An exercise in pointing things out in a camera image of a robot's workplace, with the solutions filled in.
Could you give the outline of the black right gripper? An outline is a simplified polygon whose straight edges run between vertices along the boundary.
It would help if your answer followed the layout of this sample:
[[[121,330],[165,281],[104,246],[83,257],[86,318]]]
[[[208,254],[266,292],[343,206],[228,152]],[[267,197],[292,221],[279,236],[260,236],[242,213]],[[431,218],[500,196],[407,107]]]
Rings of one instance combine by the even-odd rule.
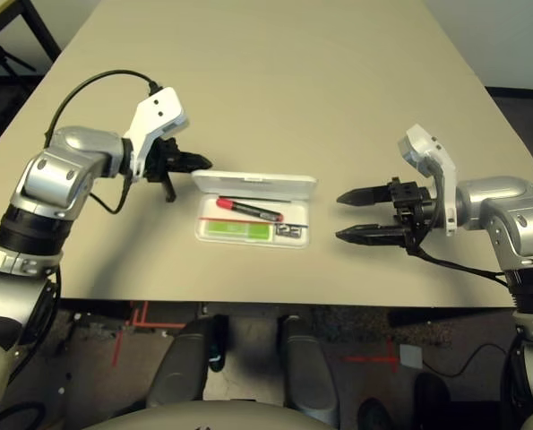
[[[428,189],[416,182],[401,182],[394,177],[387,185],[355,188],[340,195],[337,203],[348,206],[372,206],[392,201],[396,226],[378,224],[355,225],[335,236],[355,245],[402,246],[409,254],[417,254],[429,232],[440,218],[441,206]]]

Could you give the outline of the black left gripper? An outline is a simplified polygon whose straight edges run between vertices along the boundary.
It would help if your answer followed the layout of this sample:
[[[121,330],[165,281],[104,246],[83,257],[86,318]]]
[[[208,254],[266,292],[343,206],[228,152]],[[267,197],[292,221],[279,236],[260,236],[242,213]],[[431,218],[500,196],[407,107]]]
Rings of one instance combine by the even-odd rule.
[[[174,163],[177,154],[178,146],[174,137],[168,139],[157,138],[152,144],[145,161],[144,178],[149,183],[162,185],[167,202],[176,200],[176,191],[169,175],[169,166]],[[179,172],[194,172],[211,168],[209,159],[201,154],[191,152],[182,152],[180,162],[182,164],[178,167]]]

